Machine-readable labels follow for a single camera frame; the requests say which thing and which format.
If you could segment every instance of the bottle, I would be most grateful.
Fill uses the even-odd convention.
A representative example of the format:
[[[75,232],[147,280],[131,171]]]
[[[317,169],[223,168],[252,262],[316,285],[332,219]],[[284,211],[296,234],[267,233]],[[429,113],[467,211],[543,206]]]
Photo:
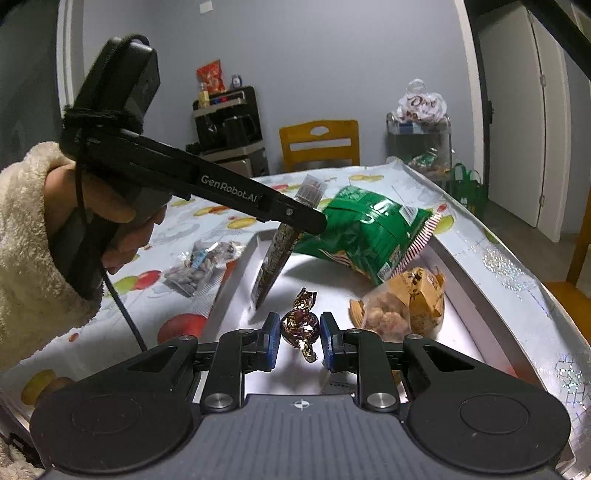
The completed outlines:
[[[242,77],[240,75],[232,75],[232,88],[240,88],[242,86]]]
[[[205,108],[209,106],[209,92],[207,91],[207,83],[202,83],[199,89],[198,97],[199,108]]]

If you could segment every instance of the chair backrest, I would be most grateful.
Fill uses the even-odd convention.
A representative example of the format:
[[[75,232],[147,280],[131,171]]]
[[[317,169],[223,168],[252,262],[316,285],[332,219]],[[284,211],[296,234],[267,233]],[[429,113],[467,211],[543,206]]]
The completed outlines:
[[[315,135],[315,128],[324,127],[325,133]],[[351,160],[359,165],[359,124],[357,120],[316,120],[301,125],[279,129],[285,169],[293,171],[298,163],[321,160]],[[314,147],[292,150],[292,144],[349,139],[350,145],[339,147]]]
[[[581,225],[581,233],[579,233],[579,237],[577,238],[573,259],[570,262],[569,273],[566,275],[566,281],[575,286],[579,281],[581,270],[587,257],[587,251],[589,250],[589,244],[591,244],[591,190],[589,190],[589,196],[587,197],[587,208],[585,209],[583,224]]]

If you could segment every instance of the fluffy sleeve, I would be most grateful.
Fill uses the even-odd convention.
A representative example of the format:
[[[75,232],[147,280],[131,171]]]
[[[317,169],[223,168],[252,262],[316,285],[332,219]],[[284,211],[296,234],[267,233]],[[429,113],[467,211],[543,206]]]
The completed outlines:
[[[0,372],[97,312],[55,268],[44,219],[47,173],[71,162],[56,143],[35,146],[0,173]]]

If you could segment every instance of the red snack bag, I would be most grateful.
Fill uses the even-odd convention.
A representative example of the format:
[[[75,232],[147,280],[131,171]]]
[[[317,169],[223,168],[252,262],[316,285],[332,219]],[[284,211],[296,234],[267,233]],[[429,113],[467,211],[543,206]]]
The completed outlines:
[[[219,60],[197,69],[197,77],[201,82],[207,83],[207,91],[210,95],[226,91],[222,80],[222,65]]]

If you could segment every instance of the brown snack bag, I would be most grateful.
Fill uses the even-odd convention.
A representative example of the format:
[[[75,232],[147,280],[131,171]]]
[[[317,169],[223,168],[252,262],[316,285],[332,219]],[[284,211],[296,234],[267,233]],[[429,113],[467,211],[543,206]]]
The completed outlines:
[[[409,295],[410,326],[413,333],[428,335],[443,321],[445,277],[426,268],[413,268],[399,275]]]
[[[413,268],[383,283],[363,300],[349,302],[353,325],[376,332],[388,342],[408,333],[426,335],[443,320],[445,277]]]

